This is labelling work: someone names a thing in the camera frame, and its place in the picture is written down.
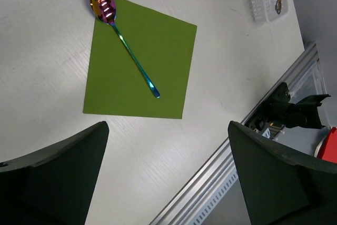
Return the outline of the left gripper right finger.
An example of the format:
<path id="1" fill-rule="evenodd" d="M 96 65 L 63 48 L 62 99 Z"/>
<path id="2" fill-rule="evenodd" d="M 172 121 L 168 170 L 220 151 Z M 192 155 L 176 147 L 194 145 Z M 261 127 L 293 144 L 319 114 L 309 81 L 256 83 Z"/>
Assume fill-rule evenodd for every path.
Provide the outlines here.
<path id="1" fill-rule="evenodd" d="M 239 122 L 229 141 L 251 224 L 336 224 L 336 164 Z"/>

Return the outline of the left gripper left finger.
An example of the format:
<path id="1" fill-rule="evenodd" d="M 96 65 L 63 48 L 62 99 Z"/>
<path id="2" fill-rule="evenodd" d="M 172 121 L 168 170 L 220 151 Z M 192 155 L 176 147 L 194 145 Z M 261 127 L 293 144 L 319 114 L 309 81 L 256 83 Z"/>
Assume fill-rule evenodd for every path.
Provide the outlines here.
<path id="1" fill-rule="evenodd" d="M 98 122 L 1 162 L 1 224 L 85 224 L 108 135 Z"/>

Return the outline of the green paper napkin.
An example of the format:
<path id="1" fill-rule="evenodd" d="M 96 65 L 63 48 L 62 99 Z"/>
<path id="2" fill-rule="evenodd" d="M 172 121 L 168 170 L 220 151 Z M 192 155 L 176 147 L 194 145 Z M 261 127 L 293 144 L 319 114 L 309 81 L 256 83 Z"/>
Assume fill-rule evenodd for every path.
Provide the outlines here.
<path id="1" fill-rule="evenodd" d="M 155 98 L 113 28 L 95 21 L 84 113 L 181 119 L 197 27 L 127 0 L 116 26 L 161 97 Z"/>

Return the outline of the iridescent spoon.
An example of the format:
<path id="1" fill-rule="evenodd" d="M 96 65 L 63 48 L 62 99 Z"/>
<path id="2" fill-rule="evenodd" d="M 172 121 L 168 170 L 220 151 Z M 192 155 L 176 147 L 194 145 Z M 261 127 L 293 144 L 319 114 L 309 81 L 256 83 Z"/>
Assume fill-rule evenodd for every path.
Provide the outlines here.
<path id="1" fill-rule="evenodd" d="M 132 60 L 134 61 L 135 65 L 137 66 L 151 93 L 155 98 L 159 99 L 161 97 L 160 92 L 158 91 L 158 89 L 156 88 L 155 84 L 152 82 L 146 71 L 143 69 L 142 65 L 134 55 L 124 36 L 122 35 L 122 33 L 119 31 L 119 29 L 115 24 L 116 19 L 115 0 L 90 0 L 90 6 L 97 20 L 113 28 L 118 38 L 124 45 L 125 49 L 131 56 Z"/>

